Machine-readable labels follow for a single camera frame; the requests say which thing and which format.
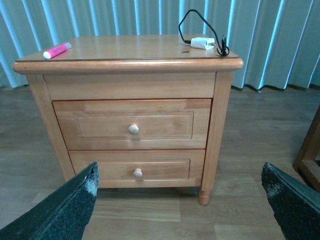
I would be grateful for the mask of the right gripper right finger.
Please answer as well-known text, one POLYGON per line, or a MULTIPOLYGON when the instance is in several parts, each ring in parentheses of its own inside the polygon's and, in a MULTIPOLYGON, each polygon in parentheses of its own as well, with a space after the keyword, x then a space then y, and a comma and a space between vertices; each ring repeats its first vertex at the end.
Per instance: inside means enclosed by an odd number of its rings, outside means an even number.
POLYGON ((266 162, 261 184, 286 240, 320 238, 320 193, 266 162))

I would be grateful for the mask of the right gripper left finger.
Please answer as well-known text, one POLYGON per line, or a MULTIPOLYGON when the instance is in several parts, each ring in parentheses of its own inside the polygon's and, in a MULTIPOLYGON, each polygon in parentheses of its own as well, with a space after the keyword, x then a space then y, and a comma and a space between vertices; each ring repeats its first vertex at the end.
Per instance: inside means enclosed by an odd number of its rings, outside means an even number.
POLYGON ((0 231, 2 240, 80 240, 97 200, 99 168, 91 163, 0 231))

